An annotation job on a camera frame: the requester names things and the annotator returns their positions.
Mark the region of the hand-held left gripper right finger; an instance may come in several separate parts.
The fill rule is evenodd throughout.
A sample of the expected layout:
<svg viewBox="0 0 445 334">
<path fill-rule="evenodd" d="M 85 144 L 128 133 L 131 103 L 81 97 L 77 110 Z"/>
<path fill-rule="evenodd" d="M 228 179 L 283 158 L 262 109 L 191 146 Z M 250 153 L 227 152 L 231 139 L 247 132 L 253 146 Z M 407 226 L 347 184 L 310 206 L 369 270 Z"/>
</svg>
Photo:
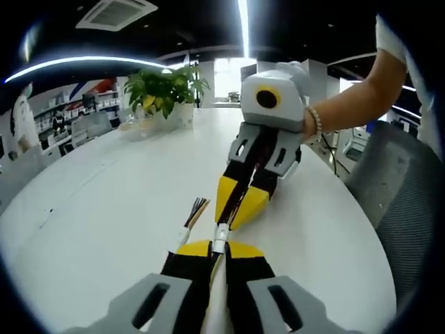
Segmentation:
<svg viewBox="0 0 445 334">
<path fill-rule="evenodd" d="M 288 276 L 276 276 L 264 254 L 240 242 L 226 246 L 227 308 L 235 333 L 347 333 L 324 303 Z"/>
</svg>

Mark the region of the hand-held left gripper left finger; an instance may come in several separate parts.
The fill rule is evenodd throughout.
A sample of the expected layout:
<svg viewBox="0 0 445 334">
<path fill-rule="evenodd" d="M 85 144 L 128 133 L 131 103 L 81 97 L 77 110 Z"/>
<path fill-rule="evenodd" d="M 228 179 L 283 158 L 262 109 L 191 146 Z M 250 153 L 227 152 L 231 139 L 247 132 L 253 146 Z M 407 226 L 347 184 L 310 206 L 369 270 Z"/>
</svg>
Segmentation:
<svg viewBox="0 0 445 334">
<path fill-rule="evenodd" d="M 116 296 L 104 317 L 65 333 L 200 333 L 210 298 L 210 242 L 186 244 L 151 273 Z"/>
</svg>

